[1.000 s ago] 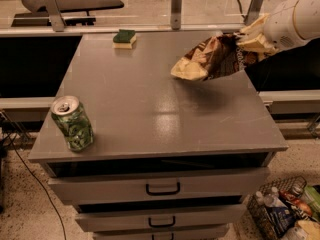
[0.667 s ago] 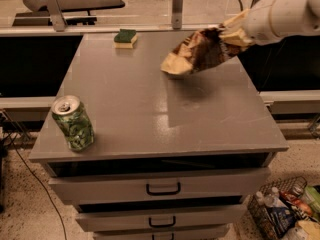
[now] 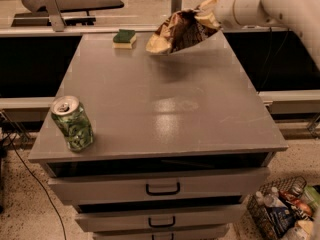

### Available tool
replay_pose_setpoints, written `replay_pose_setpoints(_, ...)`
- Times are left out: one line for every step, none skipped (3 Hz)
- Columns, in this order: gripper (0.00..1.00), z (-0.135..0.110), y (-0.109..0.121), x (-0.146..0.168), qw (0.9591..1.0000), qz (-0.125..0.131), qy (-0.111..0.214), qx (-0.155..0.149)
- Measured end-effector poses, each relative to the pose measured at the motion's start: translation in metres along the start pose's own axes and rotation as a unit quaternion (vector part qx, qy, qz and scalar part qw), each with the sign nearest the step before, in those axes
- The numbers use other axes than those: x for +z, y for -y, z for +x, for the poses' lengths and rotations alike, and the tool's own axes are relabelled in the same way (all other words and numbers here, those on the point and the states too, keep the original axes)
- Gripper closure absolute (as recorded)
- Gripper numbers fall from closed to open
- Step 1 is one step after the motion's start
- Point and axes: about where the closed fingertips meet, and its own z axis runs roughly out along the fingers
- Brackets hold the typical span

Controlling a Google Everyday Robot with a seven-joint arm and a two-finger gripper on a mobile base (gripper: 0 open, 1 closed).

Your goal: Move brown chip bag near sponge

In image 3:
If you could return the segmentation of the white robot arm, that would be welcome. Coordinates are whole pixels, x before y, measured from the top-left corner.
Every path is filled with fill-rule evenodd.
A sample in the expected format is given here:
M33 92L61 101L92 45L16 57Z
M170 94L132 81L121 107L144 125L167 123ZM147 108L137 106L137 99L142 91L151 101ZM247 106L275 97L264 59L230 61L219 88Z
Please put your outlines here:
M288 28L320 68L320 0L218 0L214 15L224 29Z

